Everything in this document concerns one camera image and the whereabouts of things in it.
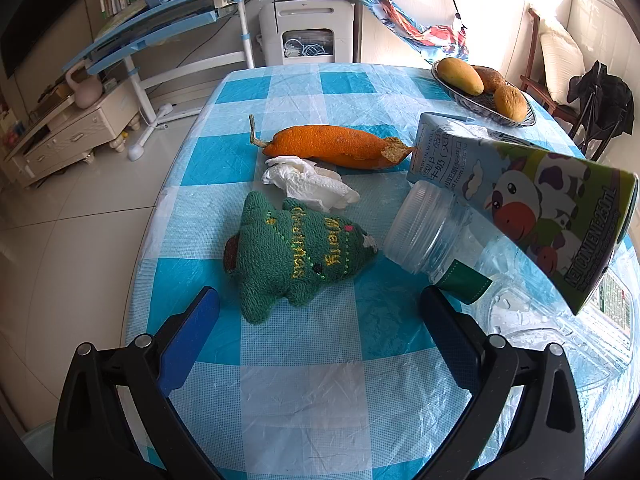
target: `cartoon cow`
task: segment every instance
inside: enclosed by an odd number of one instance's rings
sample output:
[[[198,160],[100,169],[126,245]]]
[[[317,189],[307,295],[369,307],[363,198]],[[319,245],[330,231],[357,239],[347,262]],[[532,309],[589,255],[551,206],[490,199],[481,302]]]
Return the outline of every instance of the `cartoon cow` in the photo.
[[[531,232],[542,213],[542,196],[522,173],[526,161],[525,157],[514,160],[484,202],[485,209],[491,208],[494,225],[516,243]]]
[[[527,249],[527,255],[547,276],[551,277],[556,270],[564,276],[581,244],[582,240],[571,231],[562,230],[556,235],[551,246],[541,246],[537,243],[537,237],[534,238]]]
[[[569,229],[578,215],[575,197],[584,194],[590,168],[582,161],[559,153],[547,153],[536,170],[535,184],[542,194],[542,218]]]

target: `bread roll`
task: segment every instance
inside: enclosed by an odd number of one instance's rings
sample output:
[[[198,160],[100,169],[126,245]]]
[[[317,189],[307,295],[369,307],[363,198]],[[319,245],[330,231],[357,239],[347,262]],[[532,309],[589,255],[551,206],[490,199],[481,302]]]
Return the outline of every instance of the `bread roll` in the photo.
[[[495,109],[499,114],[521,123],[527,116],[529,107],[522,92],[515,86],[503,84],[494,93]]]
[[[472,65],[472,67],[478,72],[480,79],[482,79],[482,84],[484,85],[485,92],[494,93],[498,87],[504,84],[504,78],[502,74],[493,68],[489,68],[487,66],[476,66]]]
[[[457,57],[446,57],[438,62],[438,76],[469,95],[480,95],[484,91],[482,80],[469,63]]]

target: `plastic container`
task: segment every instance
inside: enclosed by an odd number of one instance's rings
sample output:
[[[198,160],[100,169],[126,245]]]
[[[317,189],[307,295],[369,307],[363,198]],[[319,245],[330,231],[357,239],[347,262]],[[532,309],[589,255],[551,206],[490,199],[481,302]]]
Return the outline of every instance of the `plastic container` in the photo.
[[[608,272],[574,316],[536,264],[447,189],[418,181],[383,251],[404,270],[427,274],[431,283],[454,259],[490,278],[489,289],[463,311],[486,333],[500,333],[514,346],[542,350],[551,342],[561,344],[579,390],[606,384],[630,363],[634,328],[630,304],[624,303],[630,294],[620,280]]]
[[[453,260],[475,268],[485,245],[500,236],[491,222],[452,192],[419,180],[389,229],[384,253],[403,269],[424,272],[436,283]]]

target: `wooden chair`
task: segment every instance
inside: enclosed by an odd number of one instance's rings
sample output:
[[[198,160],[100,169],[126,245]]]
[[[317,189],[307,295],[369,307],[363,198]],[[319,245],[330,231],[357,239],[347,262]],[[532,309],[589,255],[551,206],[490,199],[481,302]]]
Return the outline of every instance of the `wooden chair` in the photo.
[[[540,16],[529,7],[529,14],[533,17],[533,34],[531,36],[531,47],[529,49],[529,60],[527,61],[527,69],[522,79],[520,89],[523,92],[530,88],[530,94],[543,102],[543,108],[549,112],[552,117],[557,117],[571,124],[578,122],[578,114],[569,106],[559,105],[549,95],[549,91],[543,83],[533,81],[531,78],[531,70],[533,69],[533,59],[536,55],[536,46],[538,45],[538,31],[540,30]]]

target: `green plush toy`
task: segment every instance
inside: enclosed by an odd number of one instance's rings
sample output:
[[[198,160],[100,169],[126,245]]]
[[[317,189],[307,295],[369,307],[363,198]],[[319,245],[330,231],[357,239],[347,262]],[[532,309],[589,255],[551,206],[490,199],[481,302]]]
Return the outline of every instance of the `green plush toy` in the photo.
[[[303,306],[322,286],[354,276],[377,250],[373,237],[344,217],[293,198],[278,210],[252,191],[240,232],[225,245],[224,267],[238,279],[242,315],[258,324],[278,298]]]

